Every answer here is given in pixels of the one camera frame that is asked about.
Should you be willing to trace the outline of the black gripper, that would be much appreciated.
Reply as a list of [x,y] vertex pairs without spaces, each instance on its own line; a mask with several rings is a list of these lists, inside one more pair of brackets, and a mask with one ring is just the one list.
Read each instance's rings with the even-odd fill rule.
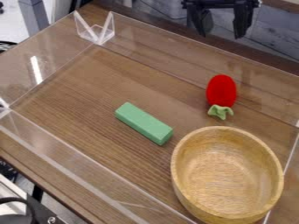
[[206,9],[233,9],[234,18],[233,33],[234,39],[245,36],[248,27],[252,24],[253,9],[258,8],[261,0],[181,0],[181,7],[190,9],[190,21],[197,33],[205,37],[213,28],[210,11]]

